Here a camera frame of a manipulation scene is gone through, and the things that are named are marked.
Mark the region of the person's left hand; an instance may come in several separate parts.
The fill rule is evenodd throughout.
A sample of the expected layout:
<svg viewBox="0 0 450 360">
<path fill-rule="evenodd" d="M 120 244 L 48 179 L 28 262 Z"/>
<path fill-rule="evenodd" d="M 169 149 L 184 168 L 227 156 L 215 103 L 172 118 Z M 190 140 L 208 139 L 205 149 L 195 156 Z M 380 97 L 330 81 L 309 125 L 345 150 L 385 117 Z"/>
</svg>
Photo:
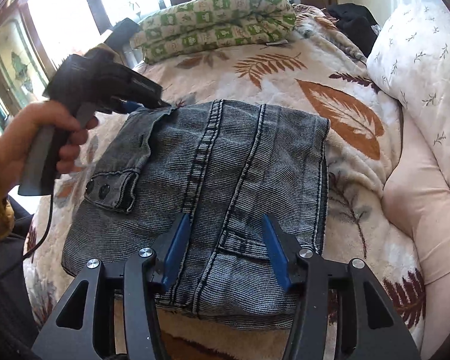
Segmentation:
<svg viewBox="0 0 450 360">
<path fill-rule="evenodd" d="M 99 125 L 92 116 L 84 127 L 59 102 L 49 100 L 26 106 L 0 136 L 0 191 L 7 194 L 21 178 L 29 149 L 42 127 L 53 125 L 70 132 L 70 138 L 59 150 L 56 169 L 61 174 L 74 170 L 74 161 L 88 132 Z"/>
</svg>

